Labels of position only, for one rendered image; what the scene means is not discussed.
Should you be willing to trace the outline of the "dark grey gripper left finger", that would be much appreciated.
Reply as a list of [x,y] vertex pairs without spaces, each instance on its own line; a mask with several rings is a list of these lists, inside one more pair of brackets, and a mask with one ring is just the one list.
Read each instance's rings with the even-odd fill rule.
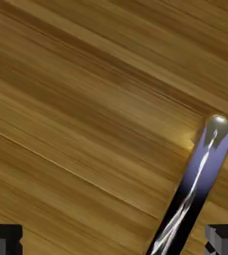
[[0,224],[0,255],[23,255],[22,225]]

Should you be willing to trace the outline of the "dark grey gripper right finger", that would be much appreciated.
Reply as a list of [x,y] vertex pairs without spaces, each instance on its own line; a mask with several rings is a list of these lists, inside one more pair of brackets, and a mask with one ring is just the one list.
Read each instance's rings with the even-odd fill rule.
[[228,255],[228,224],[206,225],[205,237],[205,255]]

